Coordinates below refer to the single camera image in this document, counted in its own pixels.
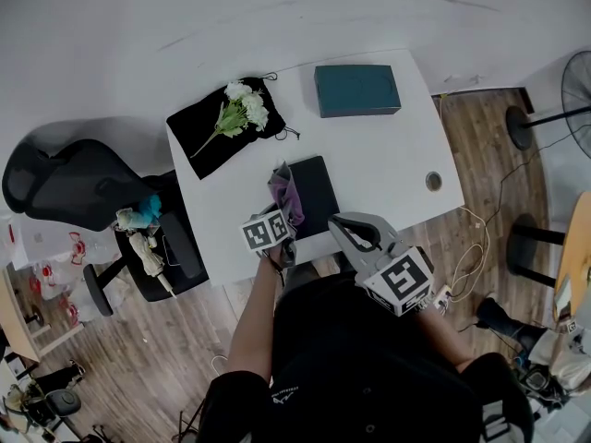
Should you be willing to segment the black mesh office chair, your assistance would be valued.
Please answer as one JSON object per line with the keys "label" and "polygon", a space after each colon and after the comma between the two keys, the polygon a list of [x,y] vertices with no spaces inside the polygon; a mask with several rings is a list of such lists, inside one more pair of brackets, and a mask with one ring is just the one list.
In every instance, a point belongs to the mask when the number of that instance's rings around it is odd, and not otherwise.
{"label": "black mesh office chair", "polygon": [[16,213],[94,232],[115,225],[119,210],[156,207],[160,216],[155,253],[163,259],[161,273],[146,272],[130,234],[121,227],[115,230],[121,257],[102,273],[92,261],[84,267],[87,289],[105,317],[114,311],[104,290],[122,269],[128,269],[148,302],[173,298],[209,279],[173,171],[141,177],[97,140],[76,141],[54,156],[23,141],[6,164],[2,193]]}

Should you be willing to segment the purple cloth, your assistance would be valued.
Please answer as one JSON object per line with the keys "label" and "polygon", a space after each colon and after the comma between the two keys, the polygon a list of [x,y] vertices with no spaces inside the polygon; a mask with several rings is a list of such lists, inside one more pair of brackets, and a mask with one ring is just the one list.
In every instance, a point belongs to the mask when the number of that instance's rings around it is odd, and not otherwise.
{"label": "purple cloth", "polygon": [[298,227],[305,220],[292,170],[286,162],[276,168],[267,183],[271,197],[284,217]]}

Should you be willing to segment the black pedestal fan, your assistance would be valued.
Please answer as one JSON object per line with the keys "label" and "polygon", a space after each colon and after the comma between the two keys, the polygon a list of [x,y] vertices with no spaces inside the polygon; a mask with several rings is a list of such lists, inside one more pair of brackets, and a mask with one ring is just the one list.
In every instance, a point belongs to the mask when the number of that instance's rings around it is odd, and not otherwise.
{"label": "black pedestal fan", "polygon": [[505,125],[513,145],[529,150],[533,140],[533,128],[555,121],[565,121],[569,138],[591,160],[591,50],[584,50],[570,57],[561,75],[561,111],[557,114],[532,120],[516,105],[505,112]]}

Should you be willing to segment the light wooden side table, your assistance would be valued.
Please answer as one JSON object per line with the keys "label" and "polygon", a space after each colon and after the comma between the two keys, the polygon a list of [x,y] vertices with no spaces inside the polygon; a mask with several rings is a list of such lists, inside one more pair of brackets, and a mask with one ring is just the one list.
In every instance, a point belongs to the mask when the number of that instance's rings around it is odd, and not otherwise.
{"label": "light wooden side table", "polygon": [[0,328],[13,353],[38,364],[47,354],[83,331],[84,325],[78,323],[42,344],[42,336],[52,330],[52,325],[45,321],[38,309],[32,309],[28,315],[22,311],[7,269],[0,269]]}

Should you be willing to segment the person's right forearm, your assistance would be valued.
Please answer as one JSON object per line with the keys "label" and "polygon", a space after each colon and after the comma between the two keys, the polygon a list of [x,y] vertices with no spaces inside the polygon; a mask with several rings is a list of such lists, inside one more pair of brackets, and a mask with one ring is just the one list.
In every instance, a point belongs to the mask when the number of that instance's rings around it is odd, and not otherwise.
{"label": "person's right forearm", "polygon": [[475,361],[475,356],[463,337],[434,305],[426,305],[413,315],[413,319],[430,346],[458,372],[462,373]]}

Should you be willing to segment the pale green wrapped bunch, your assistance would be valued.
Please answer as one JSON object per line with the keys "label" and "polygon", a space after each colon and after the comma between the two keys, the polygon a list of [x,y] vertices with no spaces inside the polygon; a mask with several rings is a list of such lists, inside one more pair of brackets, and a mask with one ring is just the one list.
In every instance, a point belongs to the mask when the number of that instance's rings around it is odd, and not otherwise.
{"label": "pale green wrapped bunch", "polygon": [[122,231],[133,231],[143,228],[142,215],[131,208],[121,209],[116,213],[117,226]]}

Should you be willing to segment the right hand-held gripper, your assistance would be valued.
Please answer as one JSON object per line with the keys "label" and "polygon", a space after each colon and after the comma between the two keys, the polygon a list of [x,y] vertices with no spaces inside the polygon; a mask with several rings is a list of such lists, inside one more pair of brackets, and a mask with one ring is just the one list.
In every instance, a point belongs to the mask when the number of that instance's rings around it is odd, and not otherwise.
{"label": "right hand-held gripper", "polygon": [[397,240],[382,217],[363,212],[334,214],[329,231],[357,271],[356,285],[379,305],[401,317],[425,301],[433,266],[423,250]]}

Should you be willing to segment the cluster of clear water jugs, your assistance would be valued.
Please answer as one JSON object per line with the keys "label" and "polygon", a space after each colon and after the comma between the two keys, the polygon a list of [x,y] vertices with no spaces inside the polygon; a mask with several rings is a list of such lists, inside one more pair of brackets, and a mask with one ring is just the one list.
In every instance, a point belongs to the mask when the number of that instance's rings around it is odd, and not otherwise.
{"label": "cluster of clear water jugs", "polygon": [[63,295],[75,324],[102,316],[90,296],[84,268],[109,265],[119,258],[111,228],[94,232],[0,210],[0,266],[30,268],[34,290],[46,301]]}

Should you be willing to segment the black drawstring cloth pouch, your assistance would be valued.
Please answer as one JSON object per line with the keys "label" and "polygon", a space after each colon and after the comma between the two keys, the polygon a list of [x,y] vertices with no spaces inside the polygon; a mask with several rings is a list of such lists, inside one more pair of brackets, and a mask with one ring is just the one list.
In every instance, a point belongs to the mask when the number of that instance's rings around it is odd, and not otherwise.
{"label": "black drawstring cloth pouch", "polygon": [[212,174],[224,163],[229,161],[247,145],[260,139],[276,138],[282,132],[291,129],[277,111],[271,94],[265,85],[267,79],[275,79],[276,76],[268,75],[263,78],[240,78],[253,90],[260,90],[264,106],[269,111],[269,121],[262,132],[257,132],[255,127],[249,127],[246,131],[234,138],[220,135],[212,140],[197,156],[190,159],[209,138],[214,130],[220,106],[222,102],[228,102],[222,88],[215,90],[198,102],[169,116],[166,120],[176,140],[192,166],[199,179],[204,179]]}

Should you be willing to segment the black round stool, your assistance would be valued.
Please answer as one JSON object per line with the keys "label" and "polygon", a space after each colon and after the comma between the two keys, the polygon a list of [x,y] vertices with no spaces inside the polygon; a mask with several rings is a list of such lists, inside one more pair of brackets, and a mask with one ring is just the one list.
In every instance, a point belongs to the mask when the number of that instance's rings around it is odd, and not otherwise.
{"label": "black round stool", "polygon": [[520,215],[513,222],[506,243],[506,264],[509,272],[553,289],[556,279],[532,270],[533,260],[538,243],[563,246],[565,238],[566,233],[538,228],[531,214]]}

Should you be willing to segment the white artificial flower bouquet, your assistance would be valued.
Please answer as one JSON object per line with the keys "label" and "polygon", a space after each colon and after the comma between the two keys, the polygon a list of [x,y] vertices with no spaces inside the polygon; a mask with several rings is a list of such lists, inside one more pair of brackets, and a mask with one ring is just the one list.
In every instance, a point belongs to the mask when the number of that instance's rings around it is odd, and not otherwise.
{"label": "white artificial flower bouquet", "polygon": [[260,90],[253,90],[242,79],[228,83],[223,90],[228,102],[222,102],[214,130],[205,143],[190,156],[197,156],[212,140],[220,135],[234,138],[249,127],[262,132],[269,121]]}

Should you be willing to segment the person's left forearm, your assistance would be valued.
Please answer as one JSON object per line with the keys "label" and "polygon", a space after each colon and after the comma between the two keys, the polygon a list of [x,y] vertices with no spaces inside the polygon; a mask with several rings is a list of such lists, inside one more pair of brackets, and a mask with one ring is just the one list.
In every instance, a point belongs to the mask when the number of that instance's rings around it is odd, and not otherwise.
{"label": "person's left forearm", "polygon": [[280,246],[271,248],[259,261],[255,280],[238,320],[227,360],[227,371],[248,371],[271,382],[273,314],[278,281],[283,266]]}

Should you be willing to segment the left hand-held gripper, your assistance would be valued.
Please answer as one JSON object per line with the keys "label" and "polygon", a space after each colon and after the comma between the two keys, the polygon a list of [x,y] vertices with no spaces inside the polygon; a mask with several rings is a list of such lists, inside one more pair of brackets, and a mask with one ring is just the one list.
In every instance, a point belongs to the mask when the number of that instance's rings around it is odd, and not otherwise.
{"label": "left hand-held gripper", "polygon": [[261,256],[280,246],[283,265],[291,268],[296,264],[296,230],[276,203],[271,203],[261,212],[252,214],[239,230],[249,252]]}

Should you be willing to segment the round yellow wooden table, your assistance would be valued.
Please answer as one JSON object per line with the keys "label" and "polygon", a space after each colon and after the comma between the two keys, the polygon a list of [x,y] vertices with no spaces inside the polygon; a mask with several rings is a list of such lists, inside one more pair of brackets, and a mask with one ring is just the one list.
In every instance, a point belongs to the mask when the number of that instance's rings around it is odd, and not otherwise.
{"label": "round yellow wooden table", "polygon": [[554,288],[553,318],[560,323],[576,315],[591,277],[591,192],[578,198],[564,243]]}

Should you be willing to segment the beige folded umbrella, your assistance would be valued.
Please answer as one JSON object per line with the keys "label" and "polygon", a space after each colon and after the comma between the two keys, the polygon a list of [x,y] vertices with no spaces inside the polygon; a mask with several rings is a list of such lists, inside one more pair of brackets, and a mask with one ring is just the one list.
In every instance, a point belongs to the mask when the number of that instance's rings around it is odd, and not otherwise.
{"label": "beige folded umbrella", "polygon": [[139,257],[145,273],[152,278],[156,278],[165,291],[173,298],[176,298],[171,283],[163,274],[163,259],[152,251],[148,239],[141,233],[135,232],[128,237],[128,242]]}

